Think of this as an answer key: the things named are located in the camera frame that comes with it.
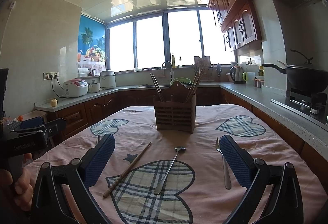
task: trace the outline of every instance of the window frame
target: window frame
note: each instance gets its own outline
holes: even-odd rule
[[[133,33],[133,56],[134,56],[134,67],[138,67],[138,58],[137,58],[137,21],[141,19],[146,19],[146,18],[152,18],[152,17],[162,17],[162,28],[163,28],[163,42],[164,42],[164,59],[165,61],[170,61],[171,62],[171,49],[170,49],[170,33],[169,33],[169,20],[168,20],[168,13],[170,12],[176,12],[176,11],[189,11],[189,10],[195,10],[197,12],[197,19],[198,19],[198,27],[199,27],[199,35],[200,35],[200,44],[201,44],[201,52],[202,52],[202,57],[205,56],[204,52],[204,41],[203,41],[203,31],[202,31],[202,26],[201,26],[201,21],[200,21],[200,10],[211,10],[208,7],[198,7],[198,8],[174,8],[174,9],[167,9],[167,10],[157,10],[156,12],[150,12],[146,14],[142,14],[139,16],[130,16],[130,17],[125,17],[123,19],[118,19],[114,20],[113,22],[107,24],[106,26],[106,33],[105,33],[105,51],[108,54],[106,55],[106,69],[110,70],[110,58],[109,58],[109,36],[110,36],[110,28],[122,25],[128,22],[132,22],[132,33]],[[222,66],[231,66],[230,64],[221,64]],[[192,64],[190,65],[183,65],[182,67],[193,67]]]

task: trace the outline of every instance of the metal screw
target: metal screw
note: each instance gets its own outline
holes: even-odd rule
[[[294,166],[293,166],[292,163],[287,162],[287,163],[286,163],[286,167],[288,167],[288,168],[293,168]]]
[[[258,165],[263,165],[264,164],[264,160],[263,159],[260,159],[260,158],[255,159],[255,162]]]
[[[48,162],[45,162],[42,164],[42,168],[47,168],[49,166],[49,163]]]
[[[71,164],[72,165],[77,165],[80,163],[80,159],[79,158],[74,158],[72,161],[71,161]]]

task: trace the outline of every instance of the rice cooker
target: rice cooker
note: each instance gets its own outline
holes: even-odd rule
[[[79,97],[88,92],[88,84],[81,79],[73,79],[64,82],[65,95],[67,97]]]
[[[112,70],[100,72],[100,88],[102,90],[113,89],[116,87],[115,74]]]

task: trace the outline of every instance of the gas stove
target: gas stove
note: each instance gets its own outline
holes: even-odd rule
[[[290,96],[282,99],[271,99],[271,102],[287,108],[328,131],[327,94],[307,94],[291,89]]]

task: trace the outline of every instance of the wok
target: wok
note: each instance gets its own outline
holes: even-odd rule
[[[298,90],[309,94],[320,93],[328,86],[328,72],[319,70],[311,64],[311,58],[307,58],[301,52],[291,50],[306,58],[306,63],[301,65],[286,65],[286,69],[275,64],[262,64],[263,67],[272,67],[282,74],[287,74],[289,82]]]

